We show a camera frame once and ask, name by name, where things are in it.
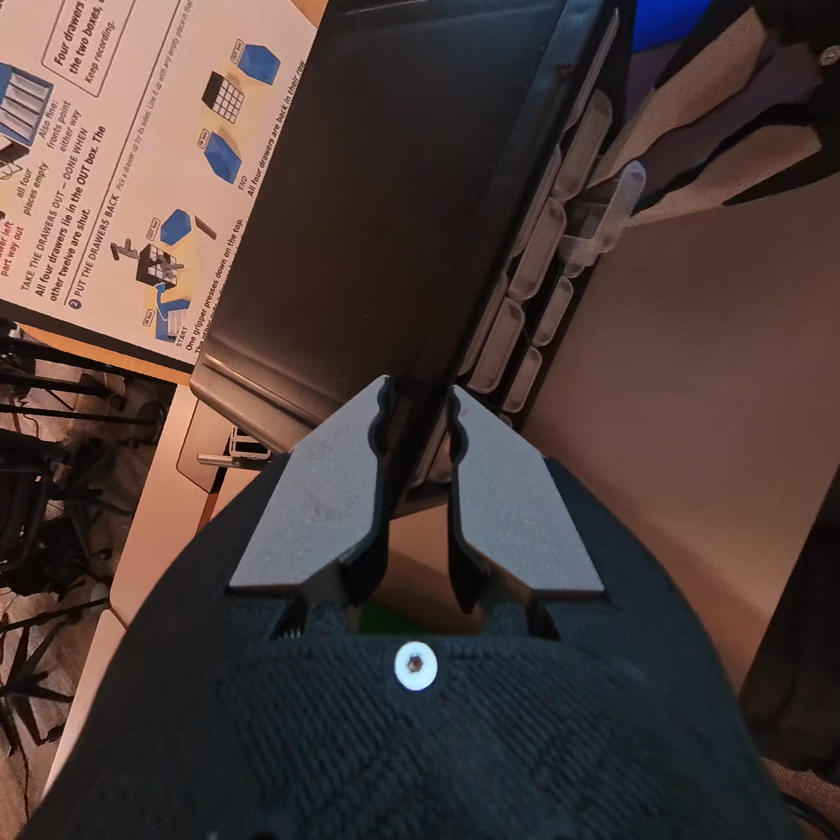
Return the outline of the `set of clear drawers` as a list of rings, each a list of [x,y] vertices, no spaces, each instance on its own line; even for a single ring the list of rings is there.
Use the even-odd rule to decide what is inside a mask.
[[[574,298],[561,255],[566,212],[583,192],[612,122],[609,97],[594,89],[560,132],[458,370],[456,383],[509,425],[528,404]]]

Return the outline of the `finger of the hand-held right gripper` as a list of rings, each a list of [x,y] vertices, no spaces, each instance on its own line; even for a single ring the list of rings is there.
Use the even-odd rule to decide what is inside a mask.
[[[628,222],[630,228],[706,212],[767,181],[822,149],[808,126],[775,124],[751,132],[706,164],[689,184],[669,191]]]
[[[673,186],[774,97],[798,102],[820,80],[809,49],[781,45],[753,8],[709,7],[604,153],[592,183],[640,161],[646,185]]]

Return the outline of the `black drawer cabinet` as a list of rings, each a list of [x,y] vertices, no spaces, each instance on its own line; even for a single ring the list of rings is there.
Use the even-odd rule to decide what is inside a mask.
[[[637,2],[329,2],[191,387],[276,454],[388,375],[393,516],[445,502],[448,388],[554,142],[623,116]],[[546,348],[524,430],[592,276]]]

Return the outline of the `printed instruction sheet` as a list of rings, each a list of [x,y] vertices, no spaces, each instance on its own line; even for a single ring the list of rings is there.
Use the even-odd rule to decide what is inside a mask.
[[[327,2],[2,2],[2,317],[201,353]]]

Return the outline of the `silver metal bracket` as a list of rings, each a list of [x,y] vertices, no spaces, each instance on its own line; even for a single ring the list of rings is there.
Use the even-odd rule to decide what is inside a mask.
[[[221,455],[199,453],[196,455],[196,461],[201,466],[219,469],[261,471],[273,457],[274,454],[268,447],[234,425],[227,440],[226,453]]]

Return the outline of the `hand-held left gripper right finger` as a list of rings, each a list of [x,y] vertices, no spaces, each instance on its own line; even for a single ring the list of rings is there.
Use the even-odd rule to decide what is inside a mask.
[[[448,429],[448,575],[461,611],[602,598],[602,578],[543,455],[458,385]]]

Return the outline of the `black tripod stand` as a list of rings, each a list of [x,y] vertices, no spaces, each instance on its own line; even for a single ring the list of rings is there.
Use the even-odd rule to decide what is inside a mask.
[[[152,400],[126,414],[127,398],[107,376],[125,385],[150,382],[149,376],[27,340],[5,319],[1,363],[2,417],[129,429],[113,442],[84,437],[62,443],[2,428],[2,592],[20,598],[50,595],[61,602],[85,581],[110,583],[98,572],[112,550],[92,551],[88,532],[100,513],[130,518],[133,510],[105,500],[101,483],[115,465],[118,448],[158,443],[167,406]]]

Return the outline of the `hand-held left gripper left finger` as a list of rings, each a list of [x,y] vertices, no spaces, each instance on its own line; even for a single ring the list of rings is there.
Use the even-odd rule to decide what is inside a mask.
[[[361,606],[385,576],[386,426],[393,383],[374,379],[294,447],[228,583],[237,595]]]

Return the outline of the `clear plastic drawer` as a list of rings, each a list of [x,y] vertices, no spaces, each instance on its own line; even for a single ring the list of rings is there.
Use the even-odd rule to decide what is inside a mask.
[[[631,161],[613,178],[566,206],[567,225],[558,247],[562,275],[578,277],[613,250],[644,192],[647,173]]]

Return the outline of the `blue box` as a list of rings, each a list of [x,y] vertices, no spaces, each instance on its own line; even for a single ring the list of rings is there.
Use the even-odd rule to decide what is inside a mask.
[[[638,1],[633,29],[633,54],[681,40],[693,28],[693,1]]]

